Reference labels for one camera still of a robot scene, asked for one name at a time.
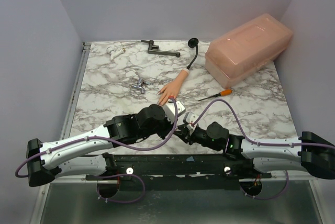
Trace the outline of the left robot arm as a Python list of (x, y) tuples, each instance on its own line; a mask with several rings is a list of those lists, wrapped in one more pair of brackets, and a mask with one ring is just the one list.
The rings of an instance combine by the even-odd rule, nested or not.
[(141, 109), (137, 114), (115, 116), (103, 125), (80, 135), (42, 142), (32, 139), (27, 144), (28, 185), (37, 187), (52, 182), (57, 176), (68, 176), (77, 170), (74, 159), (88, 153), (116, 148), (134, 149), (133, 144), (158, 135), (163, 140), (172, 136), (178, 117), (185, 113), (181, 102), (157, 104)]

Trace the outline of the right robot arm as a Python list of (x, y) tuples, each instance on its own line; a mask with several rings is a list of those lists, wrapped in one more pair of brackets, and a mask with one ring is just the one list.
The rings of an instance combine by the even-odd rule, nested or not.
[(325, 180), (334, 179), (334, 145), (317, 134), (304, 131), (291, 139), (248, 139), (230, 134), (213, 122), (207, 129), (191, 124), (178, 126), (174, 133), (185, 143), (198, 143), (222, 151), (230, 160), (247, 160), (241, 173), (248, 178), (271, 171), (303, 171)]

